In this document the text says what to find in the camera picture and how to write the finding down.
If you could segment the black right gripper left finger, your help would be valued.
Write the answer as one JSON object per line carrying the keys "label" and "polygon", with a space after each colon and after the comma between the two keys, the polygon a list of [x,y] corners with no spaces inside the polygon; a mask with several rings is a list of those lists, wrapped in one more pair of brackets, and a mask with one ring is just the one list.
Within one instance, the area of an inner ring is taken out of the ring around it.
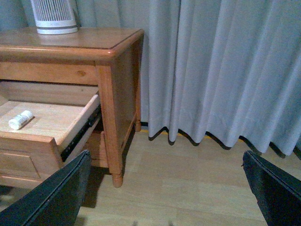
{"label": "black right gripper left finger", "polygon": [[85,196],[88,150],[0,213],[2,226],[72,226]]}

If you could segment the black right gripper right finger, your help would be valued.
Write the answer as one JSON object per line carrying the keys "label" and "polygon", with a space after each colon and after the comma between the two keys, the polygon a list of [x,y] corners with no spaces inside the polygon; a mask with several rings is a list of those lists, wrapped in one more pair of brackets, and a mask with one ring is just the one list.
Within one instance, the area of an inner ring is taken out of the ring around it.
{"label": "black right gripper right finger", "polygon": [[243,169],[269,226],[301,224],[301,181],[252,151],[243,155]]}

